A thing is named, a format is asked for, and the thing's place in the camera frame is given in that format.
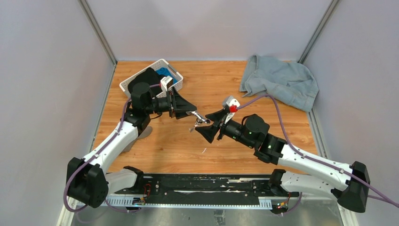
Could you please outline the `chrome water faucet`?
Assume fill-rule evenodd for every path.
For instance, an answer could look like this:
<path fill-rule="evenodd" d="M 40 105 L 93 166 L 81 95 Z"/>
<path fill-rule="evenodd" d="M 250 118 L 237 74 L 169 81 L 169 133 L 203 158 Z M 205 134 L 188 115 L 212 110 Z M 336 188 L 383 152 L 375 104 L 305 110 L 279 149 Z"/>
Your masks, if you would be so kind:
<path fill-rule="evenodd" d="M 191 129 L 189 129 L 190 132 L 193 132 L 194 129 L 201 124 L 210 124 L 211 123 L 211 121 L 209 119 L 205 118 L 204 116 L 199 114 L 197 111 L 194 111 L 194 112 L 195 112 L 194 116 L 196 117 L 196 121 L 194 123 L 194 126 Z"/>

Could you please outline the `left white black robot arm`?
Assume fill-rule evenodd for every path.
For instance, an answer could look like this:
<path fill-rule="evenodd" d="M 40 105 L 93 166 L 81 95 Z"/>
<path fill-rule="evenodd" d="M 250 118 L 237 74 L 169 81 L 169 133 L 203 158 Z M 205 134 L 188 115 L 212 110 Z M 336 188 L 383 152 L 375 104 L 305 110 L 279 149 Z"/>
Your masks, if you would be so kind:
<path fill-rule="evenodd" d="M 174 87 L 166 89 L 165 97 L 157 97 L 152 85 L 139 82 L 133 86 L 130 98 L 123 106 L 117 127 L 93 151 L 82 158 L 72 158 L 67 165 L 64 206 L 71 212 L 67 199 L 73 198 L 85 207 L 99 207 L 108 195 L 127 188 L 133 194 L 144 190 L 142 171 L 124 167 L 110 173 L 115 159 L 139 138 L 151 122 L 150 115 L 168 113 L 171 118 L 181 119 L 197 112 L 197 107 L 184 99 Z"/>

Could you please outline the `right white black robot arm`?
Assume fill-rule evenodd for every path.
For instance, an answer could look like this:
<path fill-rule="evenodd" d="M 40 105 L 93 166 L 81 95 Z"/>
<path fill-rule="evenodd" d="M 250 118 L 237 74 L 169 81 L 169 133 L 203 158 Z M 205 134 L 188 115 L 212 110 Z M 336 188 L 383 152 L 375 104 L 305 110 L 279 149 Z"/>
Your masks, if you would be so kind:
<path fill-rule="evenodd" d="M 367 206 L 370 177 L 365 164 L 336 162 L 306 152 L 288 141 L 269 133 L 269 124 L 257 114 L 248 115 L 241 122 L 232 119 L 227 109 L 199 115 L 195 126 L 209 143 L 224 136 L 254 149 L 260 161 L 291 167 L 306 173 L 295 177 L 285 170 L 275 170 L 269 181 L 269 190 L 275 196 L 285 192 L 313 193 L 337 200 L 344 208 L 364 213 Z"/>

